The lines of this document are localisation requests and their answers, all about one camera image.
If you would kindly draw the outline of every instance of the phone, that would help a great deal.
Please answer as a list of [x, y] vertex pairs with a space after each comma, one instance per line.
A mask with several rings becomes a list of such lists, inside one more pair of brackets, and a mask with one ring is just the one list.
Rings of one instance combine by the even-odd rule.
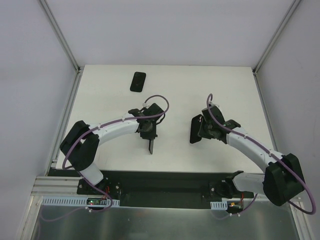
[[130, 91], [141, 93], [144, 88], [146, 76], [147, 74], [145, 72], [136, 71], [133, 75]]

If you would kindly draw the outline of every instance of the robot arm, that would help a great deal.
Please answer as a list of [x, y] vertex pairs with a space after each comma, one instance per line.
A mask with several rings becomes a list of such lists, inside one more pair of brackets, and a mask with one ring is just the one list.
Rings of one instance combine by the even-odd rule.
[[[212, 119], [209, 110], [221, 125], [233, 131], [227, 131], [220, 127]], [[260, 146], [248, 139], [248, 137], [254, 138], [248, 135], [239, 123], [234, 120], [225, 121], [216, 105], [210, 106], [209, 110], [207, 108], [203, 109], [202, 114], [192, 119], [190, 143], [199, 142], [202, 138], [217, 139], [242, 152], [263, 171], [263, 174], [245, 173], [243, 171], [233, 173], [214, 188], [218, 195], [224, 198], [232, 198], [239, 192], [253, 192], [266, 195], [273, 204], [281, 206], [304, 190], [292, 174], [263, 151]], [[296, 156], [291, 153], [284, 155], [277, 151], [272, 151], [272, 153], [282, 159], [304, 181], [300, 163]]]
[[158, 117], [139, 118], [154, 116], [164, 111], [153, 103], [148, 108], [129, 110], [120, 119], [130, 119], [110, 124], [104, 128], [100, 128], [99, 124], [86, 124], [84, 121], [76, 122], [69, 133], [66, 135], [60, 145], [60, 150], [66, 156], [72, 145], [85, 132], [97, 128], [97, 130], [89, 133], [81, 142], [79, 142], [68, 157], [72, 167], [80, 172], [92, 185], [104, 191], [106, 189], [107, 180], [104, 178], [97, 165], [94, 163], [97, 148], [109, 140], [120, 137], [122, 135], [139, 133], [140, 137], [149, 140], [149, 152], [153, 153], [153, 141], [158, 136], [157, 120]]

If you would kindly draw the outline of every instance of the black joint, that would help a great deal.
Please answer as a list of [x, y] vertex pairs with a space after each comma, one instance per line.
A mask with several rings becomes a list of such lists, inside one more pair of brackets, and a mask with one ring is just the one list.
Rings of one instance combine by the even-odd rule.
[[[282, 161], [305, 181], [299, 160], [295, 155], [290, 153], [282, 156]], [[265, 169], [263, 191], [267, 198], [276, 206], [282, 206], [303, 190], [302, 184], [279, 162], [272, 162]]]
[[[66, 156], [76, 140], [87, 131], [89, 131], [89, 125], [82, 120], [77, 121], [60, 144], [62, 153]], [[84, 139], [83, 143], [78, 142], [68, 158], [73, 168], [78, 172], [92, 164], [99, 145], [99, 136], [92, 132]]]
[[243, 172], [244, 171], [236, 171], [231, 175], [227, 176], [224, 181], [221, 181], [216, 185], [214, 191], [219, 196], [227, 199], [232, 199], [234, 196], [239, 195], [240, 191], [238, 191], [236, 186], [234, 185], [233, 179], [235, 178], [235, 176]]
[[[153, 103], [150, 107], [148, 107], [146, 110], [143, 111], [143, 114], [145, 116], [153, 116], [162, 114], [164, 111], [159, 107], [156, 103]], [[150, 118], [151, 121], [156, 122], [161, 116]]]

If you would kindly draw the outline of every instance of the white enclosure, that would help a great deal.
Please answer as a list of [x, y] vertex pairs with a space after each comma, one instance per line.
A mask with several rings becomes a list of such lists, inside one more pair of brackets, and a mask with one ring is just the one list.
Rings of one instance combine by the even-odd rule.
[[[258, 73], [279, 150], [295, 152], [319, 204], [320, 1], [301, 3]], [[320, 238], [320, 214], [310, 222]]]
[[80, 66], [255, 67], [292, 0], [48, 0]]
[[15, 240], [75, 70], [36, 1], [2, 1], [0, 32], [0, 239]]

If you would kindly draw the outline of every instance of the purple cable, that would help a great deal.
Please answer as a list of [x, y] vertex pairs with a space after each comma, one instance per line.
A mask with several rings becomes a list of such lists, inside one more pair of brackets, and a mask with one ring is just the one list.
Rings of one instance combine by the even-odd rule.
[[[126, 121], [126, 120], [134, 120], [134, 119], [150, 119], [150, 118], [156, 118], [156, 117], [160, 117], [162, 115], [164, 115], [168, 110], [169, 110], [169, 101], [162, 95], [152, 95], [150, 97], [148, 97], [144, 103], [147, 103], [147, 101], [149, 99], [152, 99], [152, 98], [155, 98], [155, 97], [160, 97], [162, 99], [164, 99], [166, 101], [166, 104], [167, 104], [167, 107], [166, 107], [166, 110], [164, 110], [164, 112], [162, 113], [159, 113], [159, 114], [156, 114], [156, 115], [151, 115], [151, 116], [137, 116], [137, 117], [127, 117], [125, 119], [117, 119], [117, 120], [113, 120], [113, 121], [110, 121], [110, 122], [107, 122], [107, 123], [104, 123], [104, 124], [101, 124], [100, 128], [104, 128], [108, 125], [111, 125], [111, 124], [115, 124], [115, 123], [119, 123], [119, 122], [123, 122], [123, 121]], [[81, 139], [83, 139], [86, 135], [88, 135], [89, 133], [92, 133], [94, 132], [95, 130], [98, 130], [99, 128], [98, 127], [94, 127], [88, 131], [86, 131], [84, 134], [82, 134], [75, 142], [74, 144], [71, 146], [71, 148], [69, 149], [69, 151], [67, 152], [67, 154], [65, 155], [65, 158], [63, 160], [63, 163], [62, 163], [62, 169], [66, 170], [66, 169], [69, 169], [69, 168], [72, 168], [72, 166], [68, 166], [66, 167], [66, 162], [71, 154], [71, 152], [75, 149], [76, 145], [81, 141]], [[109, 198], [111, 200], [111, 205], [113, 204], [113, 200], [112, 198], [106, 193], [106, 192], [103, 192], [102, 190], [98, 189], [97, 187], [95, 187], [93, 184], [91, 184], [86, 178], [84, 178], [84, 180], [92, 187], [94, 188], [95, 190], [101, 192], [103, 195], [105, 195], [107, 198]]]
[[314, 199], [314, 196], [311, 193], [311, 190], [309, 189], [309, 187], [305, 184], [305, 182], [294, 172], [292, 171], [280, 158], [278, 158], [276, 155], [274, 155], [272, 152], [269, 151], [269, 149], [267, 149], [266, 147], [264, 147], [262, 144], [260, 144], [259, 142], [257, 142], [256, 140], [254, 140], [252, 137], [250, 136], [245, 136], [243, 133], [241, 132], [237, 132], [234, 131], [232, 129], [229, 129], [225, 126], [223, 126], [220, 122], [218, 122], [218, 120], [215, 118], [215, 116], [212, 114], [212, 112], [210, 111], [210, 101], [212, 101], [213, 99], [213, 95], [212, 93], [209, 94], [209, 96], [206, 99], [206, 107], [208, 109], [208, 112], [210, 114], [210, 116], [212, 117], [212, 119], [215, 121], [216, 124], [219, 125], [219, 127], [223, 128], [224, 130], [231, 132], [233, 134], [239, 135], [241, 137], [245, 137], [248, 140], [250, 140], [251, 142], [253, 142], [254, 144], [256, 144], [258, 147], [260, 147], [263, 151], [265, 151], [267, 154], [269, 154], [271, 157], [273, 157], [277, 162], [279, 162], [289, 173], [291, 173], [295, 179], [303, 186], [303, 188], [305, 189], [306, 193], [309, 196], [310, 202], [311, 202], [311, 206], [312, 206], [312, 211], [307, 211], [301, 207], [299, 207], [298, 205], [294, 204], [292, 201], [288, 201], [292, 206], [294, 206], [295, 208], [297, 208], [298, 210], [300, 210], [301, 212], [305, 213], [305, 214], [309, 214], [309, 215], [313, 215], [316, 213], [317, 211], [317, 207], [316, 207], [316, 201]]
[[[166, 110], [164, 110], [164, 112], [159, 113], [159, 114], [156, 114], [156, 115], [152, 115], [152, 116], [134, 116], [134, 117], [127, 117], [127, 118], [125, 118], [125, 119], [117, 119], [117, 120], [113, 120], [113, 121], [110, 121], [110, 122], [101, 124], [100, 128], [104, 128], [104, 127], [106, 127], [106, 126], [108, 126], [108, 125], [116, 124], [116, 123], [123, 122], [123, 121], [126, 121], [126, 120], [151, 119], [151, 118], [156, 118], [156, 117], [160, 117], [160, 116], [164, 115], [164, 114], [169, 110], [169, 102], [168, 102], [168, 100], [167, 100], [164, 96], [158, 95], [158, 94], [152, 95], [152, 96], [148, 97], [148, 98], [144, 101], [144, 103], [147, 103], [147, 101], [148, 101], [149, 99], [152, 99], [152, 98], [154, 98], [154, 97], [160, 97], [160, 98], [162, 98], [162, 99], [164, 99], [164, 100], [166, 101], [167, 107], [166, 107]], [[75, 149], [76, 145], [81, 141], [81, 139], [83, 139], [83, 138], [84, 138], [86, 135], [88, 135], [89, 133], [92, 133], [92, 132], [94, 132], [95, 130], [98, 130], [98, 129], [99, 129], [98, 127], [94, 127], [94, 128], [92, 128], [92, 129], [86, 131], [84, 134], [82, 134], [82, 135], [74, 142], [74, 144], [71, 146], [71, 148], [69, 149], [68, 153], [65, 155], [65, 158], [64, 158], [64, 160], [63, 160], [63, 163], [62, 163], [62, 169], [63, 169], [63, 170], [72, 168], [72, 166], [67, 166], [67, 167], [66, 167], [66, 162], [67, 162], [70, 154], [72, 153], [72, 151]]]
[[[253, 203], [256, 201], [257, 197], [258, 197], [258, 193], [256, 193], [256, 194], [254, 195], [254, 198], [253, 198], [252, 201], [249, 203], [249, 205], [248, 205], [245, 209], [243, 209], [241, 212], [239, 212], [239, 214], [243, 214], [245, 211], [247, 211], [247, 210], [253, 205]], [[213, 215], [213, 217], [214, 217], [215, 219], [217, 219], [217, 220], [224, 220], [224, 219], [227, 219], [227, 218], [232, 217], [232, 216], [235, 216], [235, 215], [238, 215], [238, 214], [237, 214], [237, 213], [234, 213], [234, 214], [226, 215], [226, 216], [220, 217], [220, 218]]]

